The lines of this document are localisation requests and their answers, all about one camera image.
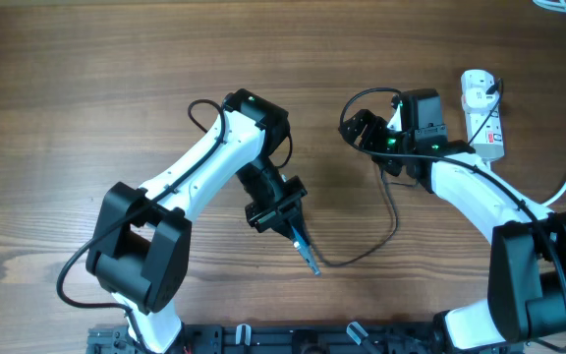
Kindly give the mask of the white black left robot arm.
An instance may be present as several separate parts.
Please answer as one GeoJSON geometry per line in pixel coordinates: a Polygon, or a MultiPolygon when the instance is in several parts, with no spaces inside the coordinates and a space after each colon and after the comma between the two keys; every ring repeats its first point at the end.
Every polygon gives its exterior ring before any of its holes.
{"type": "Polygon", "coordinates": [[[252,199],[249,226],[282,235],[320,273],[303,216],[307,190],[270,159],[291,137],[287,111],[244,88],[214,108],[214,124],[174,164],[136,188],[119,182],[104,196],[85,266],[128,319],[111,341],[115,353],[177,346],[184,325],[173,298],[188,270],[192,227],[232,177],[252,199]]]}

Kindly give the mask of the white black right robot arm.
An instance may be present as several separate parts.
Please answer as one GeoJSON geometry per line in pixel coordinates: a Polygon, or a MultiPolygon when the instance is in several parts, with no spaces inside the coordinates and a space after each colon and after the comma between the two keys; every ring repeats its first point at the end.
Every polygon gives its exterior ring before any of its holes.
{"type": "Polygon", "coordinates": [[[522,195],[464,141],[451,142],[433,88],[394,89],[394,115],[342,113],[338,131],[381,171],[401,172],[458,209],[490,245],[487,295],[433,319],[432,353],[536,343],[566,353],[566,211],[522,195]]]}

